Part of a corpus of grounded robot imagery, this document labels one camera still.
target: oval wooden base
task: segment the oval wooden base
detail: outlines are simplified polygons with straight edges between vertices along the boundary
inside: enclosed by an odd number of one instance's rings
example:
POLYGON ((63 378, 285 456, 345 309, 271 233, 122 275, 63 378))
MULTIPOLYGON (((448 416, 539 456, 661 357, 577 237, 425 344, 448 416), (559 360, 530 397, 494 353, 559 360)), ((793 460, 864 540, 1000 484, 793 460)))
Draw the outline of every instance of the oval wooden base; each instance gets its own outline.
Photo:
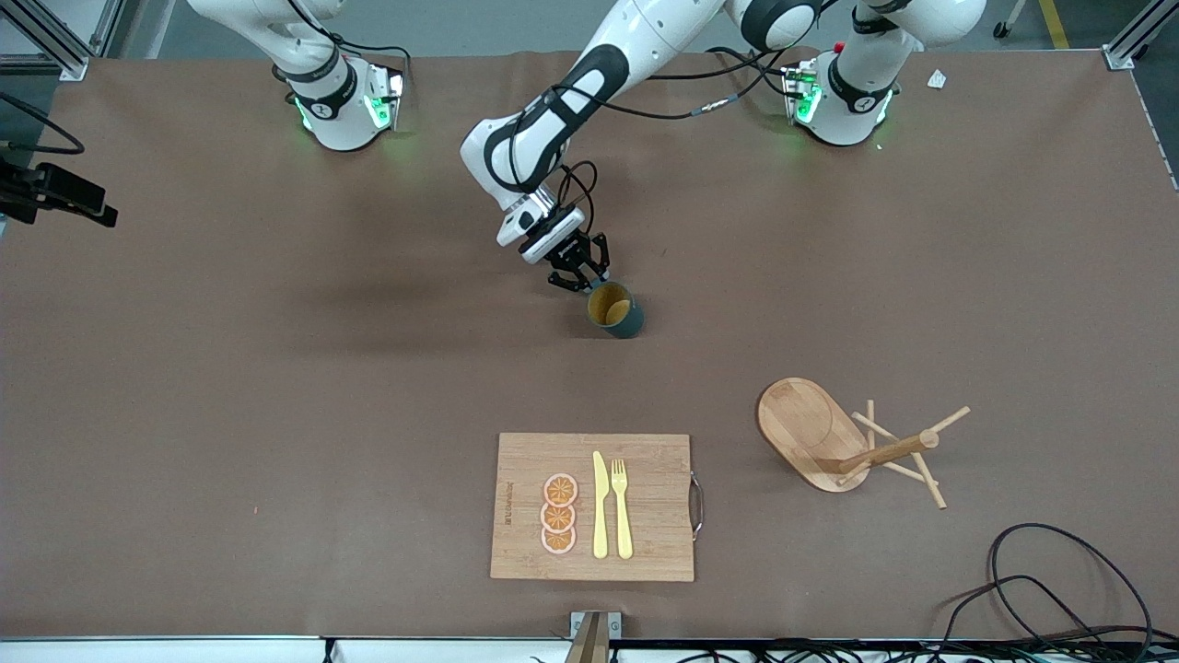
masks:
POLYGON ((868 451, 868 440, 839 403, 810 380, 786 378, 770 385, 757 403, 757 425, 816 488, 843 493, 868 478, 868 471, 850 479, 839 473, 839 461, 868 451))

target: yellow line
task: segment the yellow line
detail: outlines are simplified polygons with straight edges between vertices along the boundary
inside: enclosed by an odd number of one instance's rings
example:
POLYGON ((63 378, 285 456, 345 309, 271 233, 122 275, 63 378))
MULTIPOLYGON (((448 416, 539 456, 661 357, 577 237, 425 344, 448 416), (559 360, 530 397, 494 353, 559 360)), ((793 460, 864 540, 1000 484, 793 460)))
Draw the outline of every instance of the yellow line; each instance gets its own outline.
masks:
POLYGON ((1060 14, 1056 13, 1056 4, 1052 0, 1040 0, 1040 11, 1043 12, 1043 22, 1048 24, 1052 47, 1068 48, 1068 38, 1065 37, 1065 26, 1060 25, 1060 14))

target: fork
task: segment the fork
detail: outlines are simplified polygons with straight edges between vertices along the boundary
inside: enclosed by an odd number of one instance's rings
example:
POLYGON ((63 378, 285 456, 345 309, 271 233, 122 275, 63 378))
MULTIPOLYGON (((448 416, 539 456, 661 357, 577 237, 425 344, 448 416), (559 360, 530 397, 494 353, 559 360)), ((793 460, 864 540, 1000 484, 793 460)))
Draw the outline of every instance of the fork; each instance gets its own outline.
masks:
POLYGON ((634 554, 631 541, 631 519, 626 516, 626 462, 623 459, 610 461, 610 486, 618 495, 618 556, 630 559, 634 554))

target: knife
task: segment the knife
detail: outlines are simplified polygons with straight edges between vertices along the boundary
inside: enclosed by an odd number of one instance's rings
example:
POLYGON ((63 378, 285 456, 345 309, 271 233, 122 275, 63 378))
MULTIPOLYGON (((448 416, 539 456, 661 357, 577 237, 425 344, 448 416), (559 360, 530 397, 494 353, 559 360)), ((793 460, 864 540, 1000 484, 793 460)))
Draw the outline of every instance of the knife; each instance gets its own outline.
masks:
POLYGON ((606 473, 606 461, 601 452, 593 452, 593 556, 605 559, 610 554, 606 543, 606 495, 610 494, 610 474, 606 473))

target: wooden mug holder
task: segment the wooden mug holder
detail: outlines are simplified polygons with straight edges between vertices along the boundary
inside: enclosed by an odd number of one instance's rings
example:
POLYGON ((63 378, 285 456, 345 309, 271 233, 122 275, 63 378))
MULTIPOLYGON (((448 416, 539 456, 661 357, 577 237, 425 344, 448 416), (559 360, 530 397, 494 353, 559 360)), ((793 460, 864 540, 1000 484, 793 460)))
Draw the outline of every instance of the wooden mug holder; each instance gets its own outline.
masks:
POLYGON ((940 433, 970 412, 963 407, 916 435, 897 439, 876 422, 876 407, 868 401, 868 416, 854 412, 849 418, 823 387, 803 378, 779 380, 762 394, 757 422, 762 434, 810 485, 822 491, 843 493, 864 483, 868 471, 882 466, 929 488, 937 508, 946 508, 938 483, 929 472, 922 452, 935 448, 940 433), (868 429, 868 436, 852 424, 868 429), (876 435, 891 444, 876 446, 876 435), (914 472, 897 460, 910 455, 914 472))

